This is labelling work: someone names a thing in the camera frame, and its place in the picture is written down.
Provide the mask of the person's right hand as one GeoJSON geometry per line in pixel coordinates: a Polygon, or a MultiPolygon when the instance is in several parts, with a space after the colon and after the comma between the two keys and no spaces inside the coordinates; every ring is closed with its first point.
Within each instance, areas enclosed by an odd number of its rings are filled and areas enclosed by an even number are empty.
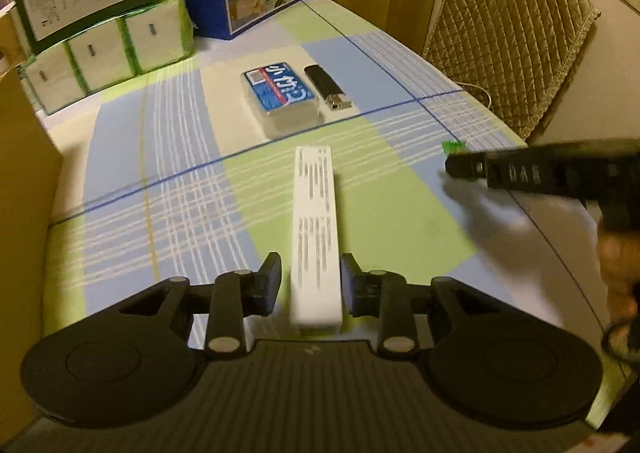
{"type": "Polygon", "coordinates": [[[611,322],[620,323],[638,315],[634,286],[639,283],[639,233],[606,231],[599,226],[597,255],[600,277],[608,288],[608,312],[611,322]]]}

